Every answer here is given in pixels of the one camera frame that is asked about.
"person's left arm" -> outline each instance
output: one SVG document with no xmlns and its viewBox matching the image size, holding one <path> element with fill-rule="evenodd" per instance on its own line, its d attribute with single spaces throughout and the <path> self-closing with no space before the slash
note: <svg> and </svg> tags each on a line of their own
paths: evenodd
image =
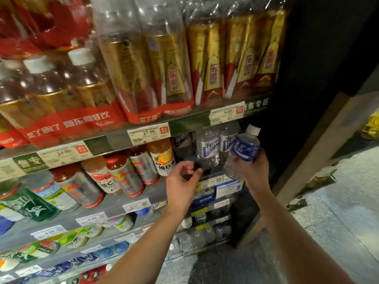
<svg viewBox="0 0 379 284">
<path fill-rule="evenodd" d="M 167 206 L 162 216 L 130 248 L 98 284 L 153 284 L 180 223 L 187 214 L 201 176 L 191 161 L 179 162 L 166 179 Z M 183 175 L 193 174 L 189 181 Z"/>
</svg>

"floor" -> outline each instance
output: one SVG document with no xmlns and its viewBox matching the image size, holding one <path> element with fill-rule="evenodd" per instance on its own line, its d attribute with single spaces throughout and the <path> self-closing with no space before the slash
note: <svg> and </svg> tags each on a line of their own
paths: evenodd
<svg viewBox="0 0 379 284">
<path fill-rule="evenodd" d="M 379 147 L 343 160 L 337 182 L 293 214 L 357 284 L 379 279 Z M 221 245 L 163 268 L 158 284 L 287 283 L 266 231 L 235 250 Z"/>
</svg>

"forearm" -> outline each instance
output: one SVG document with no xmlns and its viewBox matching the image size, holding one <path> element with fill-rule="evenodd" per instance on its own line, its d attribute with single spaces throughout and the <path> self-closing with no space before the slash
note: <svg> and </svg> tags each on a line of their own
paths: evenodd
<svg viewBox="0 0 379 284">
<path fill-rule="evenodd" d="M 180 215 L 165 210 L 99 284 L 155 283 L 181 221 Z"/>
<path fill-rule="evenodd" d="M 254 199 L 289 283 L 353 283 L 270 191 L 257 193 Z"/>
</svg>

